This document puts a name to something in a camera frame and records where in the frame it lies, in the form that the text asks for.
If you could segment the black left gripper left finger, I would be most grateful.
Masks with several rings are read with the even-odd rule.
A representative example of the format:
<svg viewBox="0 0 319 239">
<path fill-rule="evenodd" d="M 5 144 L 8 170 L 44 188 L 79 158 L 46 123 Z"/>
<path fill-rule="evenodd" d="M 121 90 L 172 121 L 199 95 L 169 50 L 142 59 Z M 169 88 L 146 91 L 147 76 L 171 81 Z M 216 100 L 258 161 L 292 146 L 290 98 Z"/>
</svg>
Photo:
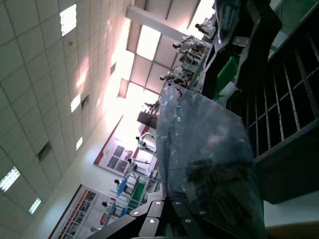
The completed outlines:
<svg viewBox="0 0 319 239">
<path fill-rule="evenodd" d="M 89 236 L 91 239 L 154 239 L 158 237 L 163 200 L 154 200 Z"/>
</svg>

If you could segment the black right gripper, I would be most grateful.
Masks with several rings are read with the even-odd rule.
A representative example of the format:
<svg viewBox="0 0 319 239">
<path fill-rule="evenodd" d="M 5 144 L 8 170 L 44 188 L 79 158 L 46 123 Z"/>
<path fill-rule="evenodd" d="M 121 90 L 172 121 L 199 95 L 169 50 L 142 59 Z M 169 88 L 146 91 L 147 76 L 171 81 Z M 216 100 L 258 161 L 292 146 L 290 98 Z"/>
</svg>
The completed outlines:
<svg viewBox="0 0 319 239">
<path fill-rule="evenodd" d="M 239 21 L 240 8 L 239 0 L 215 1 L 217 52 L 231 42 Z M 235 81 L 238 89 L 250 89 L 256 84 L 260 71 L 268 61 L 271 45 L 282 28 L 282 23 L 268 0 L 248 0 L 245 9 L 253 21 L 253 26 L 247 46 L 240 55 Z"/>
</svg>

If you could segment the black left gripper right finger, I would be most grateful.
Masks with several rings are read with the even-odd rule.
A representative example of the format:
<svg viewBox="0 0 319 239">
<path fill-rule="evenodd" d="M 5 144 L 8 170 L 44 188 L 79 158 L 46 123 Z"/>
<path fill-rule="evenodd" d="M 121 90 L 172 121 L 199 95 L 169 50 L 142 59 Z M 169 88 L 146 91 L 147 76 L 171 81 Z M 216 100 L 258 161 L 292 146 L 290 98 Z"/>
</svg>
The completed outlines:
<svg viewBox="0 0 319 239">
<path fill-rule="evenodd" d="M 183 199 L 171 201 L 168 236 L 176 239 L 238 239 L 239 233 Z"/>
</svg>

